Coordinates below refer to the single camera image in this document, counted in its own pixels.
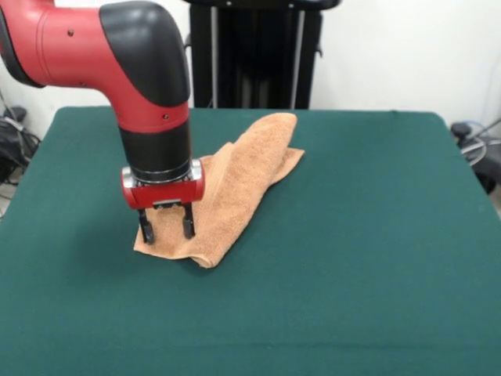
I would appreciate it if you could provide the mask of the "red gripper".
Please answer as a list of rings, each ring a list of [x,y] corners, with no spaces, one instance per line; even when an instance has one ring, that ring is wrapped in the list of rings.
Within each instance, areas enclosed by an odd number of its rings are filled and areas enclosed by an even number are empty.
[[[196,235],[191,203],[203,198],[204,178],[204,167],[201,159],[191,160],[190,170],[185,178],[168,183],[142,183],[133,176],[130,167],[122,168],[122,193],[129,207],[138,210],[139,226],[144,243],[155,243],[153,226],[147,218],[145,209],[158,206],[181,204],[184,209],[182,219],[184,237],[192,239]]]

